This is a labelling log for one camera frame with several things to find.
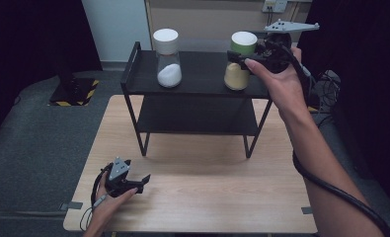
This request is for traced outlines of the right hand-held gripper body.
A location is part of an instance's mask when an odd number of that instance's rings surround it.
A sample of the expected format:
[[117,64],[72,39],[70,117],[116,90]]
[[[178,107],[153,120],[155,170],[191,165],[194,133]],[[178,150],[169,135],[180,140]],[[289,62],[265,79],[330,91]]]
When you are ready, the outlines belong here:
[[293,61],[290,51],[292,45],[291,34],[320,29],[318,23],[305,24],[278,19],[265,26],[262,33],[256,33],[259,42],[252,58],[262,63],[268,71],[280,73]]

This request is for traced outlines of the black curtain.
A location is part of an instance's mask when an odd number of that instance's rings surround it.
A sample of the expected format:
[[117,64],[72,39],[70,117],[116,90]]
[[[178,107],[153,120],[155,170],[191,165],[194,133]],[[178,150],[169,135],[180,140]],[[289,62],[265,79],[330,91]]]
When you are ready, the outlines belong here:
[[20,92],[57,74],[102,68],[82,0],[0,0],[0,126]]
[[341,79],[336,104],[353,156],[390,197],[390,0],[313,0],[300,37],[314,75]]

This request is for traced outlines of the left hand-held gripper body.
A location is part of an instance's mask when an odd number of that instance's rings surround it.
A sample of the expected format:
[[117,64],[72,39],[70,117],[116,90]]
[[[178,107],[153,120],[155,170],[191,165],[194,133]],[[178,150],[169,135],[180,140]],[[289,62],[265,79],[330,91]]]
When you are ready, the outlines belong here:
[[144,187],[140,187],[141,181],[130,181],[126,178],[130,167],[127,167],[124,161],[117,157],[106,167],[105,188],[113,198],[117,198],[132,189],[137,189],[138,194],[143,193]]

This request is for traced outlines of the person's left hand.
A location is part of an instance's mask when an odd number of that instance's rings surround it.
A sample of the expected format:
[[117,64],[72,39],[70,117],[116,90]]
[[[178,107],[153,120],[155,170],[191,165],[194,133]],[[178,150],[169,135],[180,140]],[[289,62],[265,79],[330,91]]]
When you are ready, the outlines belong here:
[[131,199],[138,188],[131,189],[118,197],[111,197],[105,188],[105,179],[102,179],[97,192],[97,197],[106,196],[106,198],[93,210],[88,231],[104,231],[114,214],[118,209]]

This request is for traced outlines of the beige wooden cabinet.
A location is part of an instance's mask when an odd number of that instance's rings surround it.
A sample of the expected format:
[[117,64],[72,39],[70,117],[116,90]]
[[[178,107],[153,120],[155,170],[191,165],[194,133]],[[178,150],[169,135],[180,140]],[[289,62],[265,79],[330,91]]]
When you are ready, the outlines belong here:
[[180,51],[225,52],[240,31],[261,32],[278,19],[304,23],[313,0],[287,0],[283,13],[264,13],[265,0],[145,0],[150,33],[173,29]]

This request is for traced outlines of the black two-tier shelf rack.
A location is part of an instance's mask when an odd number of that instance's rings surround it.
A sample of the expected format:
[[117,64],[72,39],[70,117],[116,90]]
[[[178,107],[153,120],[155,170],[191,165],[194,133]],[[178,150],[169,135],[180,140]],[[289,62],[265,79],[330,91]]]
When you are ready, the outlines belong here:
[[157,57],[137,42],[120,80],[139,149],[152,133],[241,135],[251,157],[273,101],[255,76],[233,91],[224,84],[224,52],[182,51],[183,79],[174,88],[157,81]]

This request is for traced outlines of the white powder jar white lid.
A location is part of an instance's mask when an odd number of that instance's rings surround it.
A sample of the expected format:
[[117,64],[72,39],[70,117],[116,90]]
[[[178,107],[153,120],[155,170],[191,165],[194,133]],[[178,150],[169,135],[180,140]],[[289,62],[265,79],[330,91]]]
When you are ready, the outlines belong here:
[[173,29],[161,29],[153,34],[153,39],[157,55],[158,83],[163,87],[173,88],[182,80],[179,34]]

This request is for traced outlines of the person's right hand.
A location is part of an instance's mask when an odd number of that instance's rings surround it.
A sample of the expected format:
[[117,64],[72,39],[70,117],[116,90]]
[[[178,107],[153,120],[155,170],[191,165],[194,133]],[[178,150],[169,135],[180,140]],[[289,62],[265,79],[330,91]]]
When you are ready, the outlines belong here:
[[289,65],[284,71],[274,74],[251,58],[247,58],[245,64],[253,74],[265,83],[283,118],[309,115],[299,77],[292,65]]

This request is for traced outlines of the yellow powder jar green-rimmed lid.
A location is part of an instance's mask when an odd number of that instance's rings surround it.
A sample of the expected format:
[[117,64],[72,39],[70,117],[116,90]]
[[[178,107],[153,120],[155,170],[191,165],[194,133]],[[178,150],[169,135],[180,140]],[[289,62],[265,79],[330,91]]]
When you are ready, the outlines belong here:
[[[230,50],[240,53],[242,56],[254,53],[258,38],[250,32],[236,32],[231,36]],[[240,91],[248,86],[250,72],[241,68],[241,65],[228,61],[224,74],[225,85],[235,91]]]

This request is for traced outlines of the white wall socket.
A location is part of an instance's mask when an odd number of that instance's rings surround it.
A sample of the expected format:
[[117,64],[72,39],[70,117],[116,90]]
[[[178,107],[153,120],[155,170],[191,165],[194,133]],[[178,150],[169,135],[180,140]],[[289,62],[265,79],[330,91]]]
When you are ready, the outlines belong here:
[[265,0],[262,11],[264,13],[283,13],[287,6],[287,0]]

